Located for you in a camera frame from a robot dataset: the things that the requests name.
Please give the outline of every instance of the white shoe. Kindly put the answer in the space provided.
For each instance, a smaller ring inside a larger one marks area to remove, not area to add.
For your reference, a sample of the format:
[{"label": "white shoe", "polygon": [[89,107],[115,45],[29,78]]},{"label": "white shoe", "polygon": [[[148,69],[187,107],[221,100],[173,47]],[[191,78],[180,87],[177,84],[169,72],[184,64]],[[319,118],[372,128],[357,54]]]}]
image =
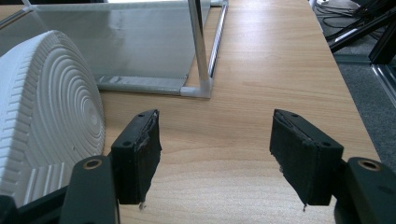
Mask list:
[{"label": "white shoe", "polygon": [[0,194],[22,206],[68,184],[76,162],[102,153],[105,122],[90,68],[58,31],[0,58]]}]

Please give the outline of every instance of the metal bracket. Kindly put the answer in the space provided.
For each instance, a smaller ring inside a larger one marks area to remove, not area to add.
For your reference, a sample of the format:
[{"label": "metal bracket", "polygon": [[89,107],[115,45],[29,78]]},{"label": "metal bracket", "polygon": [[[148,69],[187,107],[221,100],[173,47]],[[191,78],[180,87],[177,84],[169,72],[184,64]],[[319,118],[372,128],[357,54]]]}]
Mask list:
[{"label": "metal bracket", "polygon": [[333,195],[337,223],[396,220],[396,175],[378,161],[345,162],[343,150],[303,117],[275,110],[270,151],[305,205],[329,205]]},{"label": "metal bracket", "polygon": [[210,98],[213,87],[213,76],[215,73],[215,68],[218,58],[221,32],[225,20],[225,15],[228,10],[228,0],[223,0],[221,3],[219,24],[216,31],[212,52],[210,55],[209,65],[207,65],[207,59],[206,59],[204,26],[202,23],[202,13],[201,13],[201,1],[189,0],[189,9],[191,16],[192,34],[194,37],[195,55],[198,63],[200,87],[182,87],[180,90],[180,95],[190,96],[190,97]]},{"label": "metal bracket", "polygon": [[161,150],[159,111],[140,113],[107,157],[75,165],[67,187],[20,208],[11,197],[0,196],[0,223],[120,223],[119,203],[146,200]]}]

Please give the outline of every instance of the screw hole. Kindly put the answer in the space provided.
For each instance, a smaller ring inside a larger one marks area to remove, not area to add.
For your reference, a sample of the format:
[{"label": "screw hole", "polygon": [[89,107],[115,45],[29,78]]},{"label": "screw hole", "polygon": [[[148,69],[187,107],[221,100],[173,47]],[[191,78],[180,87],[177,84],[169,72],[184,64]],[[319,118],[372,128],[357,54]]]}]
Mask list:
[{"label": "screw hole", "polygon": [[99,167],[100,165],[102,165],[102,161],[98,160],[98,159],[93,159],[90,161],[86,161],[82,167],[86,170],[92,170],[95,169],[96,167]]},{"label": "screw hole", "polygon": [[358,164],[366,170],[380,171],[381,167],[372,161],[358,161]]},{"label": "screw hole", "polygon": [[322,142],[322,145],[325,147],[330,147],[332,144],[328,143],[328,142]]}]

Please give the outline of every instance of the black cable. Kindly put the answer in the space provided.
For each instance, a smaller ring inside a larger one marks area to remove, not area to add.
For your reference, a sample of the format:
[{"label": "black cable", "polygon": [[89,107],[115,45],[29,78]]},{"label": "black cable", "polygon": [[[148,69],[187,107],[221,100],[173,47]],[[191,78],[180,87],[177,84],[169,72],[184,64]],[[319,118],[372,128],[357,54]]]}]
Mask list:
[{"label": "black cable", "polygon": [[340,31],[338,31],[338,32],[336,32],[336,33],[334,33],[332,35],[325,36],[326,40],[327,41],[333,40],[333,39],[337,38],[339,35],[341,35],[343,33],[346,33],[346,32],[348,32],[348,31],[350,31],[352,29],[358,28],[358,27],[362,26],[363,24],[364,24],[364,20],[363,19],[358,19],[358,20],[350,23],[348,26],[346,26],[345,28],[341,29]]},{"label": "black cable", "polygon": [[329,7],[329,6],[319,5],[319,4],[318,4],[318,7],[322,7],[322,8],[331,8],[331,9],[338,9],[338,10],[346,10],[346,11],[350,11],[350,12],[353,11],[352,8],[346,8],[346,7]]},{"label": "black cable", "polygon": [[317,7],[316,10],[322,14],[336,14],[336,15],[352,17],[352,12],[348,13],[348,12],[334,11],[322,7]]},{"label": "black cable", "polygon": [[343,16],[330,16],[330,17],[325,17],[322,19],[323,24],[332,27],[332,28],[337,28],[337,29],[344,29],[346,28],[346,26],[335,26],[335,25],[331,25],[328,22],[326,22],[326,20],[328,19],[340,19],[340,18],[344,18]]}]

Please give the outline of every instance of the wooden table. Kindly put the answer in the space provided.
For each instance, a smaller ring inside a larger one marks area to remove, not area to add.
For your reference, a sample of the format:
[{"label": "wooden table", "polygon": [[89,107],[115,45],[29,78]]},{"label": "wooden table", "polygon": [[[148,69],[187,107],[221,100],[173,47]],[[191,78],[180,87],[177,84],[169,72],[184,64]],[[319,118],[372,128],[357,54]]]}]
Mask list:
[{"label": "wooden table", "polygon": [[[209,14],[207,36],[217,16],[216,9]],[[333,207],[303,212],[269,152],[275,108],[300,114],[344,145],[344,159],[378,160],[305,0],[231,0],[210,100],[101,94],[105,153],[134,115],[161,111],[163,154],[147,207],[121,206],[122,223],[332,223]]]}]

